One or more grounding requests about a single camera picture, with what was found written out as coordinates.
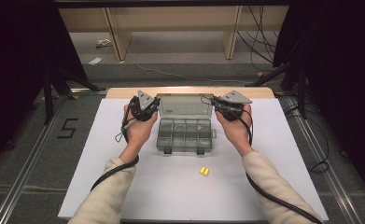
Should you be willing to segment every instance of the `white board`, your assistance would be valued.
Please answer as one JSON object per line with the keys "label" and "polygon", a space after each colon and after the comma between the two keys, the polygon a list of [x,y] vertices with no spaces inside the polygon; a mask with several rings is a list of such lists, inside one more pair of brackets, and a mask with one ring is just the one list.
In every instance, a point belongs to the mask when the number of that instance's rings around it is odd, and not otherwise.
{"label": "white board", "polygon": [[[59,217],[70,218],[104,170],[105,163],[125,148],[120,132],[123,106],[129,100],[104,99],[83,149]],[[328,220],[300,151],[276,99],[256,99],[252,104],[253,148],[266,155],[290,185]],[[217,132],[211,153],[164,155],[156,148],[159,121],[141,149],[133,184],[122,208],[122,217],[140,220],[256,221],[265,220],[255,190],[246,179],[241,157],[226,139],[215,115]],[[199,174],[208,167],[209,176]]]}

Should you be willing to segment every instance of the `yellow object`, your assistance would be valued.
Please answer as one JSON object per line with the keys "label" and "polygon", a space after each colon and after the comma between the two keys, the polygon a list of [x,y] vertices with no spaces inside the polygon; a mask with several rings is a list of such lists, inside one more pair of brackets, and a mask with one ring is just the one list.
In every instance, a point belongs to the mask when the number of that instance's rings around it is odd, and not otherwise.
{"label": "yellow object", "polygon": [[202,169],[200,169],[200,174],[202,175],[205,171],[205,167],[202,167]]}
{"label": "yellow object", "polygon": [[205,168],[203,175],[208,176],[208,173],[209,173],[209,169]]}

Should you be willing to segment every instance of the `clear plastic organizer box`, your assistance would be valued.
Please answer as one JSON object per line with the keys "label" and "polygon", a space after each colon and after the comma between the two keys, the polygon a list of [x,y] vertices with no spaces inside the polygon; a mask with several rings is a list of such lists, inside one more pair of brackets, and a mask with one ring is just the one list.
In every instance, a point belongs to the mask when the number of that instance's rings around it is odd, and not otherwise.
{"label": "clear plastic organizer box", "polygon": [[211,129],[213,94],[158,94],[160,126],[157,148],[164,154],[210,152],[213,131]]}

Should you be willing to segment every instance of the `hand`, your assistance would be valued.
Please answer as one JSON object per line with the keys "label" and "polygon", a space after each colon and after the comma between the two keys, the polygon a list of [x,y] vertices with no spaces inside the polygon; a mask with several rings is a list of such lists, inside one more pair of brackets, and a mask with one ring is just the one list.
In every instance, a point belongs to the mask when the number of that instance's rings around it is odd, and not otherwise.
{"label": "hand", "polygon": [[[127,111],[127,105],[124,106],[124,113]],[[150,137],[153,124],[158,118],[158,112],[152,115],[152,118],[147,121],[136,120],[132,126],[127,129],[127,136],[129,143],[124,151],[120,154],[119,158],[124,162],[133,161],[141,150],[141,147],[146,143]],[[133,114],[130,110],[127,120],[133,119]]]}
{"label": "hand", "polygon": [[[252,114],[251,105],[244,105],[244,110],[249,112],[249,114]],[[225,131],[226,137],[234,145],[241,156],[253,151],[253,148],[249,145],[248,130],[239,119],[228,121],[224,119],[222,114],[218,111],[216,112],[216,115],[219,123]],[[245,121],[248,126],[251,126],[251,117],[246,112],[241,115],[241,119]]]}

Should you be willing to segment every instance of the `sleeve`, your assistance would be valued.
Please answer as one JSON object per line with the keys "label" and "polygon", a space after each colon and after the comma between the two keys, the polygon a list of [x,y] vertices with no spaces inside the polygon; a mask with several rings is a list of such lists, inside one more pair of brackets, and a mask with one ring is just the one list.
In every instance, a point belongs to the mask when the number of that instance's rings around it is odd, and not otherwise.
{"label": "sleeve", "polygon": [[[322,220],[310,204],[277,172],[267,157],[257,151],[252,151],[244,155],[243,165],[246,172],[261,189],[283,201],[300,207],[318,220]],[[296,212],[264,198],[259,193],[257,193],[257,196],[270,223],[312,223]]]}
{"label": "sleeve", "polygon": [[[110,159],[104,173],[122,165],[119,158]],[[121,207],[133,182],[135,167],[116,172],[93,189],[68,223],[119,223]]]}

